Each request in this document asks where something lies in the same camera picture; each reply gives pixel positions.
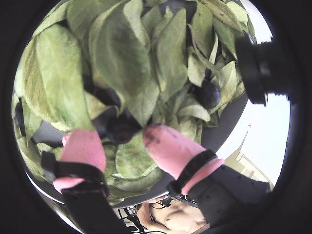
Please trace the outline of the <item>pink-tipped black gripper finger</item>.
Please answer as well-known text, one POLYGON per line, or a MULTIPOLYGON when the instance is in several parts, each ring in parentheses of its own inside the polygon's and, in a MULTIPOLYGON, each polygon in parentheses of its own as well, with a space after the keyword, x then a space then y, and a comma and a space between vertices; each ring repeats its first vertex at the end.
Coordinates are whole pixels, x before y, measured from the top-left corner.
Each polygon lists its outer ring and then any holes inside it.
POLYGON ((269 183, 226 166, 213 151, 164 124, 149 125, 143 143, 157 166, 174 178, 166 186, 169 194, 193 199, 212 226, 254 210, 271 192, 269 183))
POLYGON ((97 131, 74 129, 63 144, 60 160, 42 152, 41 167, 70 216, 85 234, 128 234, 107 200, 106 156, 97 131))

